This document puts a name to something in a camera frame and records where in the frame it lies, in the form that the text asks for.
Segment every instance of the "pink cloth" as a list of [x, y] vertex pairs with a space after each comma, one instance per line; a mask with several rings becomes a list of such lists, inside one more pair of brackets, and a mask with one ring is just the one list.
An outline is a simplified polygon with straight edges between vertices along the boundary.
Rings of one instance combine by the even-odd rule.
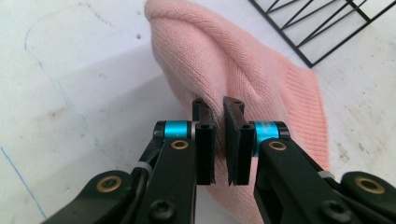
[[221, 16], [182, 0], [148, 0], [152, 48], [176, 98], [191, 115], [202, 97], [218, 125], [213, 198], [243, 223], [262, 223], [250, 185], [228, 187], [224, 159], [224, 96], [246, 103], [247, 120], [281, 120], [291, 136], [324, 169], [328, 168], [327, 123], [316, 75], [260, 44]]

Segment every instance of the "white surface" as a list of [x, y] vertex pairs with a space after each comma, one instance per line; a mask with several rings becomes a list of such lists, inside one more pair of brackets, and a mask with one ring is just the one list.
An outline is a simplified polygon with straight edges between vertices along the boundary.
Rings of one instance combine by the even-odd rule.
[[[247, 1], [198, 1], [304, 66]], [[396, 185], [395, 8], [317, 65], [331, 170]], [[160, 119], [184, 119], [144, 1], [0, 2], [0, 223], [39, 223], [107, 170], [131, 171]], [[233, 219], [198, 189], [197, 223]]]

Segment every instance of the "screw head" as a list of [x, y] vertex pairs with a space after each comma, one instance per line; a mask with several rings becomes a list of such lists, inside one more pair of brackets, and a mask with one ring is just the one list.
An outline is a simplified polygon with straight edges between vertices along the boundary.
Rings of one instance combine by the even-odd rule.
[[272, 141], [269, 143], [269, 147], [273, 150], [277, 150], [277, 151], [283, 151], [286, 148], [288, 148], [285, 144], [278, 142], [278, 141]]
[[175, 205], [167, 200], [157, 200], [149, 208], [149, 216], [152, 221], [164, 222], [171, 219], [176, 212]]
[[355, 183], [358, 185], [359, 188], [373, 193], [373, 194], [383, 194], [385, 193], [385, 188], [371, 178], [367, 178], [364, 176], [357, 176], [355, 178]]
[[171, 144], [171, 147], [173, 149], [177, 149], [177, 150], [181, 150], [181, 149], [185, 149], [189, 146], [189, 143], [184, 141], [184, 140], [176, 140], [175, 142], [173, 142]]
[[99, 192], [109, 193], [120, 187], [122, 179], [117, 175], [103, 177], [96, 185]]
[[350, 223], [352, 220], [352, 213], [349, 209], [333, 200], [323, 201], [320, 205], [320, 211], [336, 223]]

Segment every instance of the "brass screw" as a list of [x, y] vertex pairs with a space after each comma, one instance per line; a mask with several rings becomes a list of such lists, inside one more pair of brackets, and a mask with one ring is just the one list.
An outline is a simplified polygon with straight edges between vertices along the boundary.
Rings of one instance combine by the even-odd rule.
[[189, 146], [189, 143], [183, 140], [176, 140], [171, 144], [173, 149], [181, 150]]
[[357, 176], [355, 178], [355, 183], [361, 188], [364, 189], [368, 192], [371, 192], [373, 194], [383, 194], [385, 193], [384, 187], [380, 185], [378, 182], [376, 182], [373, 179], [363, 177], [363, 176]]
[[271, 149], [278, 151], [283, 151], [287, 148], [285, 144], [277, 141], [270, 142], [268, 145], [270, 146]]
[[117, 175], [109, 175], [103, 177], [96, 185], [99, 192], [109, 193], [119, 188], [121, 185], [121, 178]]

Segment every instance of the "pink beanie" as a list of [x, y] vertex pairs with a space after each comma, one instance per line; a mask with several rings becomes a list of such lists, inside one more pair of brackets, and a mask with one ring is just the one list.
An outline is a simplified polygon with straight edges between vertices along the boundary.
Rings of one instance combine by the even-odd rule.
[[291, 137], [324, 169], [327, 123], [316, 75], [294, 66], [221, 16], [183, 0], [148, 0], [152, 48], [176, 98], [191, 116], [202, 97], [218, 126], [213, 198], [243, 223], [262, 223], [253, 198], [257, 160], [248, 186], [228, 186], [224, 151], [223, 97], [245, 102], [247, 120], [284, 121]]

